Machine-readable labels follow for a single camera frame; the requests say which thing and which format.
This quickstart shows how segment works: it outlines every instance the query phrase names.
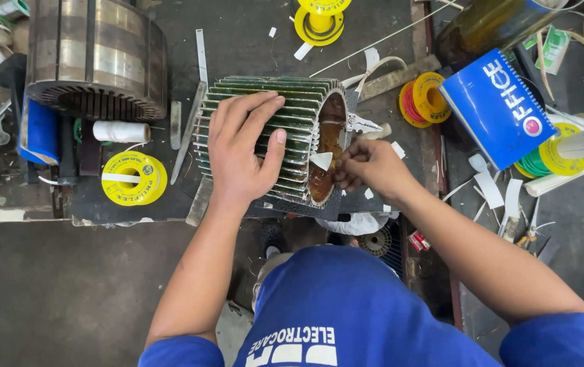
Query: man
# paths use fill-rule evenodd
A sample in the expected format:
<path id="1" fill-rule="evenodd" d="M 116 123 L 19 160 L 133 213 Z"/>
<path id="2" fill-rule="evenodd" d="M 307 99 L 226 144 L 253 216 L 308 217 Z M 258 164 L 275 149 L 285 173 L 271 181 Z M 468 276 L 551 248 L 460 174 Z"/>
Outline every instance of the man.
<path id="1" fill-rule="evenodd" d="M 276 92 L 234 97 L 211 116 L 215 187 L 158 305 L 140 366 L 224 365 L 215 326 L 235 238 L 249 204 L 278 178 L 286 132 L 272 133 L 264 160 L 254 155 L 255 141 L 284 102 Z M 584 301 L 547 266 L 430 195 L 387 142 L 355 142 L 336 166 L 342 188 L 367 185 L 401 208 L 457 278 L 512 326 L 500 347 L 505 365 L 584 366 Z M 264 279 L 254 311 L 235 366 L 499 366 L 436 321 L 382 261 L 353 247 L 296 252 Z"/>

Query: hand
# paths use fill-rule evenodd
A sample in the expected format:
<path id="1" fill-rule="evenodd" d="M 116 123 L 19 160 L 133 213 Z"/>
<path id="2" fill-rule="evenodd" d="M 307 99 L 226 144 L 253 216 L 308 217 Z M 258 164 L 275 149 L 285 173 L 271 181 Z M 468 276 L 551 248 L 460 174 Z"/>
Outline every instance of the hand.
<path id="1" fill-rule="evenodd" d="M 246 212 L 254 199 L 276 183 L 285 155 L 286 131 L 272 133 L 264 160 L 256 157 L 254 150 L 264 124 L 285 101 L 275 91 L 243 95 L 221 101 L 211 115 L 208 156 L 213 196 L 224 207 L 231 205 Z"/>
<path id="2" fill-rule="evenodd" d="M 347 192 L 362 184 L 382 195 L 386 202 L 411 197 L 422 186 L 412 176 L 391 144 L 383 140 L 357 140 L 335 162 L 335 179 Z"/>

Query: red wire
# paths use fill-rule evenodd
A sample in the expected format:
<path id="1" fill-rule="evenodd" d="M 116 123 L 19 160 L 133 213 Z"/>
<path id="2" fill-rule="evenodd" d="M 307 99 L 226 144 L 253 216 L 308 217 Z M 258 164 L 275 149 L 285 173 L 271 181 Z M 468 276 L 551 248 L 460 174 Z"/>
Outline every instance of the red wire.
<path id="1" fill-rule="evenodd" d="M 403 107 L 405 108 L 405 112 L 410 117 L 410 119 L 416 122 L 426 122 L 426 119 L 421 117 L 417 111 L 417 107 L 414 104 L 414 96 L 412 95 L 412 90 L 414 90 L 414 83 L 414 80 L 409 83 L 409 86 L 403 95 Z"/>

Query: blue t-shirt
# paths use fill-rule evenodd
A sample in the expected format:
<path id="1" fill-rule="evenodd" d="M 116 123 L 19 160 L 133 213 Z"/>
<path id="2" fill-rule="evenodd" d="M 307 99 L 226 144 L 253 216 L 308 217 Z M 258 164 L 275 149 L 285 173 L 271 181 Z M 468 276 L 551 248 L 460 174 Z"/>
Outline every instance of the blue t-shirt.
<path id="1" fill-rule="evenodd" d="M 353 247 L 302 249 L 264 280 L 234 366 L 499 366 L 473 340 L 432 317 L 385 263 Z M 513 328 L 507 367 L 584 366 L 584 313 L 535 317 Z M 139 366 L 224 366 L 198 336 L 160 340 Z"/>

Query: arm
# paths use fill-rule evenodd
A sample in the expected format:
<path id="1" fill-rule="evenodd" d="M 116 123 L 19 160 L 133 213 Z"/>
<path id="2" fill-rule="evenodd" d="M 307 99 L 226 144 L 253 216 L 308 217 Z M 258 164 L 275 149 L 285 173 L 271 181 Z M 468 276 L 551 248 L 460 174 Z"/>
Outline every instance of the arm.
<path id="1" fill-rule="evenodd" d="M 342 188 L 365 184 L 401 208 L 458 279 L 509 324 L 584 312 L 584 301 L 550 268 L 430 195 L 389 143 L 357 141 L 336 164 Z"/>
<path id="2" fill-rule="evenodd" d="M 278 129 L 272 133 L 264 160 L 255 156 L 255 142 L 264 123 L 284 103 L 276 92 L 261 92 L 222 101 L 212 114 L 208 154 L 213 194 L 158 303 L 146 348 L 160 339 L 182 335 L 217 343 L 215 326 L 229 289 L 240 221 L 249 204 L 276 182 L 286 132 Z"/>

